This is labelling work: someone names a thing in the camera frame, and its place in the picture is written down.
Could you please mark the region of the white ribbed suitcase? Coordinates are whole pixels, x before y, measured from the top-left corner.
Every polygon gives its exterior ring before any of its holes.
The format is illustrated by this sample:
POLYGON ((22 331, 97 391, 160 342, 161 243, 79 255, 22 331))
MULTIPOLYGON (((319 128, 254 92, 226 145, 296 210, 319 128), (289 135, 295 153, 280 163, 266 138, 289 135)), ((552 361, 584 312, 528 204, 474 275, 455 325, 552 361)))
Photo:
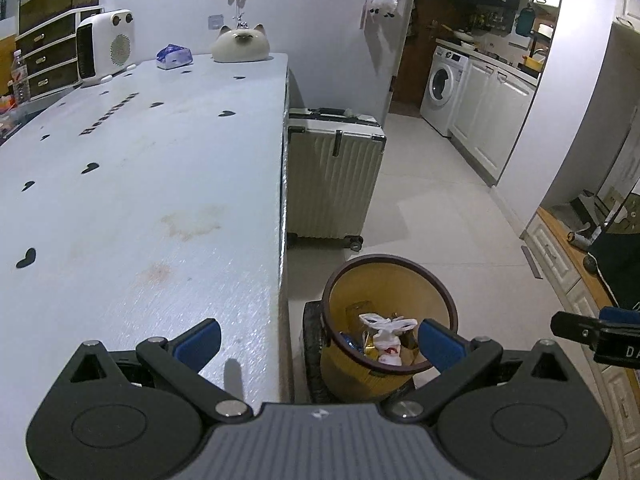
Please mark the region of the white ribbed suitcase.
POLYGON ((340 108, 292 108, 288 238, 341 242, 360 252, 385 148, 386 135, 372 116, 340 108))

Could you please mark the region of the gold foil wrapper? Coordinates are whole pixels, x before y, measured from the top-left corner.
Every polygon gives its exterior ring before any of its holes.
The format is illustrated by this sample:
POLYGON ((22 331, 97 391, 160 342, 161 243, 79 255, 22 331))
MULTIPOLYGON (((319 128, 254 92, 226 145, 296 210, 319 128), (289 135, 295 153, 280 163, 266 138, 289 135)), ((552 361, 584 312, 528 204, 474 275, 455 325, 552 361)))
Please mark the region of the gold foil wrapper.
POLYGON ((375 347, 374 338, 370 333, 364 333, 362 336, 362 353, 372 361, 378 360, 380 352, 378 348, 375 347))

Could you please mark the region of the cat shaped ceramic holder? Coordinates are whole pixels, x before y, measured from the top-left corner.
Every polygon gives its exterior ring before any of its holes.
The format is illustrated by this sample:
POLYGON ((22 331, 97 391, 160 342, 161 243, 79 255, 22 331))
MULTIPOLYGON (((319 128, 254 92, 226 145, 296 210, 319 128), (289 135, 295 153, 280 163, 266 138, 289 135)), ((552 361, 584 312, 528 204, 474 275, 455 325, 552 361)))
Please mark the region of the cat shaped ceramic holder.
POLYGON ((210 52, 218 63, 265 61, 270 55, 270 43, 263 24, 253 28, 222 26, 210 52))

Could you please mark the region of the black drawer organizer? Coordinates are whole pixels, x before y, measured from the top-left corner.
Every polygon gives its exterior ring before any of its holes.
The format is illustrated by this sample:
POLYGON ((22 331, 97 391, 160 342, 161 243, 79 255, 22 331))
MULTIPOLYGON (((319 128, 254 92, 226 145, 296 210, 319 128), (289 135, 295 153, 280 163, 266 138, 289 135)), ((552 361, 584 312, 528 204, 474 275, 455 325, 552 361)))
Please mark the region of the black drawer organizer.
POLYGON ((65 11, 16 37, 33 100, 78 83, 76 29, 82 20, 103 11, 102 6, 65 11))

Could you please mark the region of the white space heater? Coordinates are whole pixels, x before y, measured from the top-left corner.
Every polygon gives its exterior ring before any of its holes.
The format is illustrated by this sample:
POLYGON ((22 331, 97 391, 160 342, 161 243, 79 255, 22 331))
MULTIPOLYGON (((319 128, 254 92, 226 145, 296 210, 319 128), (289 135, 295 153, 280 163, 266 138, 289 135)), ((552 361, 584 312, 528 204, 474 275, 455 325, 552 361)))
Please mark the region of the white space heater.
POLYGON ((137 63, 134 16, 128 9, 94 14, 76 29, 78 75, 83 84, 100 84, 137 63))

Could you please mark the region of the blue tissue pack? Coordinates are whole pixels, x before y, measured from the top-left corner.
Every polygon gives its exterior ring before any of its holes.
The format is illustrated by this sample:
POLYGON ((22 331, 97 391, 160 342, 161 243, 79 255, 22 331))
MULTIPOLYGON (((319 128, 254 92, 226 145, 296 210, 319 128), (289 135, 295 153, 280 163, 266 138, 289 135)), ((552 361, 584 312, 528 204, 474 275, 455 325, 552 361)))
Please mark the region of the blue tissue pack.
POLYGON ((193 63, 193 55, 189 48, 178 44, 168 44, 160 49, 155 57, 155 63, 161 70, 173 70, 193 63))

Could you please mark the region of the white washing machine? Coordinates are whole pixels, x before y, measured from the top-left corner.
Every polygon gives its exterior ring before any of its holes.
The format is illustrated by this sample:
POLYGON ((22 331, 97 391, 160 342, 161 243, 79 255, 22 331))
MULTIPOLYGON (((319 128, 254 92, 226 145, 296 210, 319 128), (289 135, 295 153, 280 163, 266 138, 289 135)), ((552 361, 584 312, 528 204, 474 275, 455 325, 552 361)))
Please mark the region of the white washing machine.
POLYGON ((458 51, 436 47, 424 96, 420 106, 421 117, 441 136, 448 138, 469 57, 458 51))

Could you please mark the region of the standing water bottle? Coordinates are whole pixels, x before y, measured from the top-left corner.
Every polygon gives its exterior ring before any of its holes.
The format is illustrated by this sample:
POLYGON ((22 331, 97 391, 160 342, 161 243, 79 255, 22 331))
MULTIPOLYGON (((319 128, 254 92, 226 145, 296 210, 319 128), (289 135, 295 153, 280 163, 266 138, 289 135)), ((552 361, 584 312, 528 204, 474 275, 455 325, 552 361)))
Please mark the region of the standing water bottle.
POLYGON ((27 103, 30 100, 28 70, 20 49, 15 50, 13 53, 11 77, 16 104, 27 103))

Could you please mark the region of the crushed blue can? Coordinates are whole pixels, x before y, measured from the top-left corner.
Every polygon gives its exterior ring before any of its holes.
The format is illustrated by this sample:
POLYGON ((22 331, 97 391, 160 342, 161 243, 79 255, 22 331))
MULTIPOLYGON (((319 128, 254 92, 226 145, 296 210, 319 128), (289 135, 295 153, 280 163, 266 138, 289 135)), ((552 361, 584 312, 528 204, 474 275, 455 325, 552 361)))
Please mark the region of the crushed blue can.
POLYGON ((351 334, 345 332, 341 332, 340 335, 345 341, 345 344, 349 346, 349 348, 359 353, 363 352, 362 342, 358 338, 354 338, 351 334))

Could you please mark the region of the knotted white plastic bag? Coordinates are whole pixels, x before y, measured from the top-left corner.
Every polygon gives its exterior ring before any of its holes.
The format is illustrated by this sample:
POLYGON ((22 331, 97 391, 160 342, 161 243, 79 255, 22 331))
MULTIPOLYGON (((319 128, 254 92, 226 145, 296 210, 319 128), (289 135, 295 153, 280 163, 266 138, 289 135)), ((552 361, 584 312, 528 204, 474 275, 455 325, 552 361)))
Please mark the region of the knotted white plastic bag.
POLYGON ((359 321, 364 327, 363 333, 370 333, 380 355, 376 362, 388 366, 403 366, 401 337, 411 334, 418 321, 414 318, 383 318, 376 313, 363 313, 359 321))

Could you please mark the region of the white plush sheep toy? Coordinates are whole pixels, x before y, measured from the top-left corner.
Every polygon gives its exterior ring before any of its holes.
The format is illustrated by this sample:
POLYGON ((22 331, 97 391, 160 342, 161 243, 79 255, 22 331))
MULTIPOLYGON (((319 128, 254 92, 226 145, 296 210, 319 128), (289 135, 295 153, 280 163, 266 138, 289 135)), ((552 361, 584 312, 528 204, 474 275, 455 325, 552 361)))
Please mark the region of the white plush sheep toy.
POLYGON ((382 16, 382 18, 394 18, 398 8, 398 0, 372 0, 369 3, 369 14, 382 16))

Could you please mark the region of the white kitchen cabinets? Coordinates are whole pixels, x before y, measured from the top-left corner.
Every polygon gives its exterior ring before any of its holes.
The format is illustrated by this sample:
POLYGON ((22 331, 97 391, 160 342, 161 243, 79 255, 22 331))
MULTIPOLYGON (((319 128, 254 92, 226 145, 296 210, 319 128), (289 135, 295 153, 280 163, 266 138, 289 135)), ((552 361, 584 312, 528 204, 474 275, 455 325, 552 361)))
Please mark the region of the white kitchen cabinets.
POLYGON ((501 66, 469 62, 449 131, 494 182, 506 168, 535 91, 501 66))

